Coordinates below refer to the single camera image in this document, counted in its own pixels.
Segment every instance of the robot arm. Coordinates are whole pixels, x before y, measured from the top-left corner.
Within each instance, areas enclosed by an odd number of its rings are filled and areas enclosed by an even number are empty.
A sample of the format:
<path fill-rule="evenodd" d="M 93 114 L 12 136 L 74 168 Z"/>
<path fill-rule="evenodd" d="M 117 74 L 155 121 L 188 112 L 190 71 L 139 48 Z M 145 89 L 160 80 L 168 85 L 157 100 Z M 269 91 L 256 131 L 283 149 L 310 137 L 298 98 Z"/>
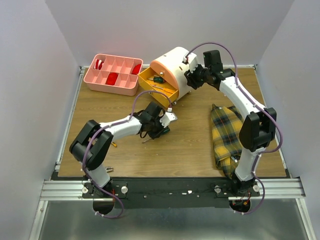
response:
<path fill-rule="evenodd" d="M 243 149 L 235 175 L 240 185 L 251 182 L 254 178 L 253 172 L 256 171 L 261 157 L 260 153 L 275 138 L 276 131 L 276 126 L 257 109 L 257 106 L 264 109 L 274 120 L 276 120 L 277 113 L 273 108 L 266 109 L 264 105 L 253 98 L 239 81 L 236 82 L 235 73 L 231 69 L 223 69 L 218 50 L 204 52 L 203 57 L 205 67 L 198 63 L 197 57 L 192 56 L 184 59 L 184 64 L 189 64 L 189 70 L 184 74 L 187 85 L 197 89 L 207 83 L 224 93 L 240 111 L 244 119 L 239 133 Z M 253 100 L 254 104 L 241 92 L 239 87 Z"/>
<path fill-rule="evenodd" d="M 141 137 L 149 135 L 152 139 L 158 138 L 169 128 L 169 124 L 177 119 L 174 113 L 166 112 L 162 107 L 151 102 L 145 110 L 135 112 L 133 116 L 129 115 L 117 121 L 97 123 L 90 120 L 75 138 L 69 151 L 82 163 L 90 138 L 99 129 L 110 126 L 98 134 L 95 143 L 90 147 L 85 164 L 88 177 L 100 188 L 103 188 L 110 181 L 110 176 L 103 166 L 103 161 L 112 141 L 137 134 L 140 134 Z"/>

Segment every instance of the wooden board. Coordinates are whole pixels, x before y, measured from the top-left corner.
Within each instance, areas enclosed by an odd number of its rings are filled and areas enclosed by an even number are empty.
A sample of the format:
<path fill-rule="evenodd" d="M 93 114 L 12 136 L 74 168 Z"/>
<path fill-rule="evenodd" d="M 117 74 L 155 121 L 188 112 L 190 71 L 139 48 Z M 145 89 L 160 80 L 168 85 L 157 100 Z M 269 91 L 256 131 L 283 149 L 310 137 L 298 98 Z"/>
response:
<path fill-rule="evenodd" d="M 244 87 L 261 103 L 262 94 L 251 68 L 239 69 L 239 79 Z M 60 177 L 80 177 L 81 165 L 69 153 L 69 146 L 88 120 L 98 123 L 112 122 L 127 116 L 132 109 L 134 96 L 91 91 L 81 84 L 73 119 L 66 141 L 59 170 Z M 144 109 L 154 101 L 150 95 L 142 95 L 135 111 Z M 111 176 L 119 177 L 221 177 L 213 155 L 212 104 L 231 106 L 223 93 L 205 84 L 182 97 L 173 112 L 178 117 L 170 125 L 171 131 L 155 140 L 142 144 L 138 135 L 119 139 L 118 147 L 110 146 L 104 161 L 114 167 Z M 273 141 L 269 148 L 274 148 Z M 264 154 L 257 168 L 260 177 L 284 177 L 285 170 L 279 152 Z"/>

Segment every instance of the gray wall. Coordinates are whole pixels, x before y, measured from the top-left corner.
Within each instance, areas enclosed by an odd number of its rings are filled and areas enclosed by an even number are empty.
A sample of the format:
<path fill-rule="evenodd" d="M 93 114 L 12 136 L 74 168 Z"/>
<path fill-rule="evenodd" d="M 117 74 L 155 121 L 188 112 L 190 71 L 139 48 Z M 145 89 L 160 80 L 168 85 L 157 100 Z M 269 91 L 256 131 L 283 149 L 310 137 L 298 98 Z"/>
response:
<path fill-rule="evenodd" d="M 206 41 L 228 46 L 240 65 L 257 64 L 292 2 L 46 0 L 81 65 L 89 65 L 97 53 L 142 58 L 149 64 L 176 46 L 191 49 Z M 227 53 L 221 53 L 224 64 L 231 64 Z"/>
<path fill-rule="evenodd" d="M 43 0 L 1 1 L 0 239 L 29 238 L 78 64 Z"/>
<path fill-rule="evenodd" d="M 300 176 L 314 230 L 320 238 L 320 1 L 295 0 L 257 72 L 284 133 L 283 155 Z"/>

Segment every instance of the plaid fabric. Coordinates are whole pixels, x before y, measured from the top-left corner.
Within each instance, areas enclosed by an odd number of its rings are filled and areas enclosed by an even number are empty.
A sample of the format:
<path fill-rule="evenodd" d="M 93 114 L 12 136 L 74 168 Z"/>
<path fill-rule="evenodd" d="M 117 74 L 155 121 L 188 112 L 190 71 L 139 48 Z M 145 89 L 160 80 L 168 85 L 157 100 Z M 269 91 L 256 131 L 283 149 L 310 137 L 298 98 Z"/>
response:
<path fill-rule="evenodd" d="M 211 120 L 215 165 L 231 178 L 242 152 L 239 141 L 243 119 L 235 106 L 212 105 Z"/>

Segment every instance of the red object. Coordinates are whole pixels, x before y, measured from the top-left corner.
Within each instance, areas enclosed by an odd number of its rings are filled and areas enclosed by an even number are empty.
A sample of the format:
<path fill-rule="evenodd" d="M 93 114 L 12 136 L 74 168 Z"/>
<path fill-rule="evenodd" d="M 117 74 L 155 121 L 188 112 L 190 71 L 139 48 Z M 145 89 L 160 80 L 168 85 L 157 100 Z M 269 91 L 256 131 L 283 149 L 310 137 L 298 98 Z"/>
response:
<path fill-rule="evenodd" d="M 115 85 L 117 78 L 118 78 L 118 73 L 110 72 L 108 78 L 106 79 L 105 84 L 113 86 L 113 85 Z"/>
<path fill-rule="evenodd" d="M 104 64 L 104 61 L 97 59 L 95 61 L 94 69 L 101 70 L 103 64 Z"/>
<path fill-rule="evenodd" d="M 137 74 L 139 73 L 139 71 L 140 71 L 140 68 L 141 68 L 141 64 L 136 65 L 136 66 L 133 68 L 131 74 L 137 75 Z"/>

